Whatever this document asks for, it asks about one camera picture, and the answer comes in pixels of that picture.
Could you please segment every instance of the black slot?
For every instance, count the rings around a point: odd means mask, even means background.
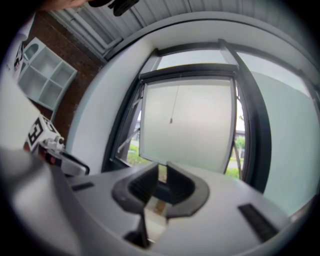
[[[80,190],[85,190],[85,189],[88,189],[88,188],[91,188],[93,187],[94,184],[92,182],[86,182],[86,183],[82,183],[82,184],[79,184],[79,185],[74,185],[72,186],[72,190],[73,191],[80,191]]]
[[[250,203],[238,207],[262,243],[274,237],[278,230]]]

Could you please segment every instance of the brown wall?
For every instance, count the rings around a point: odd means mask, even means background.
[[[35,15],[29,38],[24,42],[24,46],[35,37],[77,70],[76,77],[65,92],[53,121],[56,129],[67,141],[78,104],[103,63],[47,12],[40,11]],[[45,117],[51,118],[52,111],[33,103]]]

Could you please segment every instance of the pipe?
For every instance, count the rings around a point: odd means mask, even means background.
[[[103,38],[82,18],[79,13],[77,13],[74,9],[68,8],[65,9],[71,16],[73,16],[88,32],[89,34],[96,39],[99,44],[104,48],[104,49],[109,49],[110,46],[103,40]]]
[[[65,10],[59,10],[58,13],[66,19],[66,21],[82,36],[84,37],[92,46],[100,53],[104,54],[106,49],[102,48],[99,43],[86,31],[83,27],[81,27],[74,17],[71,17],[68,12]]]

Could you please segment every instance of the shelf compartment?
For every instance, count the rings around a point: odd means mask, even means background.
[[[44,48],[31,63],[46,78],[50,78],[56,67],[61,62],[61,59],[55,55],[50,49]]]
[[[52,110],[55,108],[56,103],[61,94],[62,88],[55,82],[49,80],[40,95],[39,101]]]
[[[74,74],[74,69],[65,62],[61,62],[50,78],[58,85],[64,87]]]
[[[39,72],[33,68],[28,68],[24,72],[19,86],[30,99],[37,101],[46,81],[47,79]]]

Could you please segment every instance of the grass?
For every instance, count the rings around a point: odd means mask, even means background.
[[[231,157],[230,160],[237,161],[235,157]],[[132,144],[130,144],[126,161],[132,166],[143,164],[143,163],[150,163],[149,160],[139,156],[139,147],[134,146]],[[228,168],[225,172],[225,175],[239,179],[238,168]],[[167,180],[167,167],[165,165],[159,164],[159,180],[162,182],[166,182]]]

